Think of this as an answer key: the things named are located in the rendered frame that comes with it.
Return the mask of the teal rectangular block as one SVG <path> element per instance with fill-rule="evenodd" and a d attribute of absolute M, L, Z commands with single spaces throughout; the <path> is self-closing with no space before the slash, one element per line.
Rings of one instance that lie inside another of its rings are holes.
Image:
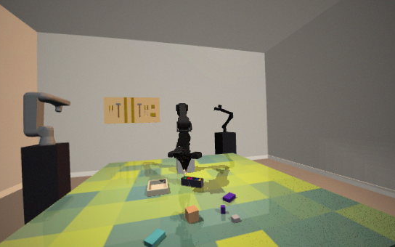
<path fill-rule="evenodd" d="M 159 242 L 166 236 L 166 232 L 160 229 L 152 232 L 145 240 L 144 244 L 147 247 L 156 247 Z"/>

